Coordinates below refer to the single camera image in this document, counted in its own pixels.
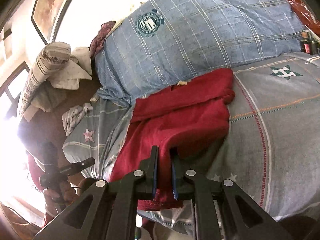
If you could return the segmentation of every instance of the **silver screw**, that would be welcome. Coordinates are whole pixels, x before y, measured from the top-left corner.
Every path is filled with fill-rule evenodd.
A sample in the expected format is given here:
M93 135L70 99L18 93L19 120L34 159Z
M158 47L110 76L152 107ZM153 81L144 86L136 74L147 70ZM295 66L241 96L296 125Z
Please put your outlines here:
M194 175L196 174L196 171L194 171L194 170L187 170L186 174L187 174L188 176L194 176Z
M104 180L98 180L96 182L97 187L104 187L106 185L106 182Z
M143 175L143 171L136 170L136 171L133 172L133 174L134 174L134 176L136 176L136 177L140 177L140 176Z
M223 184L227 187L231 187L233 185L233 181L231 179L225 179Z

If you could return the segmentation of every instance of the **pink star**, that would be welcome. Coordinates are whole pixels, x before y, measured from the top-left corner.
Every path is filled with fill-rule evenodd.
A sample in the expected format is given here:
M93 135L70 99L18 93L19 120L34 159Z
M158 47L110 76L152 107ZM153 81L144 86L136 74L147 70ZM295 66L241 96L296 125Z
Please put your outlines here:
M88 129L83 133L84 138L85 138L85 142L87 141L92 141L94 142L94 140L92 139L92 135L94 134L94 131L88 131Z

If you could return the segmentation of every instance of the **white star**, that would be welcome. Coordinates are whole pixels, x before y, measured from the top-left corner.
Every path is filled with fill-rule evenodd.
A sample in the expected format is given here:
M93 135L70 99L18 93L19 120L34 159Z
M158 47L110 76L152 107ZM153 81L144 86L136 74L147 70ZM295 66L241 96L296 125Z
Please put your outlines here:
M92 135L94 134L94 131L88 131L88 129L83 133L84 138L85 138L85 142L87 141L92 141L94 142L94 140L92 139Z
M234 182L236 182L236 176L237 176L237 175L233 175L233 174L231 173L231 175L230 175L230 177L229 177L228 179L231 179L231 180L233 180Z
M218 182L221 182L220 176L217 176L216 174L214 175L213 180L218 181Z

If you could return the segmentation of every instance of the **bottle cap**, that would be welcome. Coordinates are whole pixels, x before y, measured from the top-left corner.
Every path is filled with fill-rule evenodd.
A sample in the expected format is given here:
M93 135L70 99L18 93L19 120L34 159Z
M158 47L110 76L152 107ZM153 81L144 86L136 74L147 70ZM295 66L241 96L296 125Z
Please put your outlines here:
M302 36L302 38L308 38L308 33L302 32L302 33L301 33L301 36Z

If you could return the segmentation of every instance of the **circular logo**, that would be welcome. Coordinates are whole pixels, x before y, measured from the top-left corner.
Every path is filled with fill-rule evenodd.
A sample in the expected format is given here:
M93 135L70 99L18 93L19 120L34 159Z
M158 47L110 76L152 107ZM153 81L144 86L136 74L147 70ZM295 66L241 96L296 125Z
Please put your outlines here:
M136 22L136 31L142 37L155 36L155 32L159 29L160 24L163 24L163 17L158 11L148 12L140 15Z

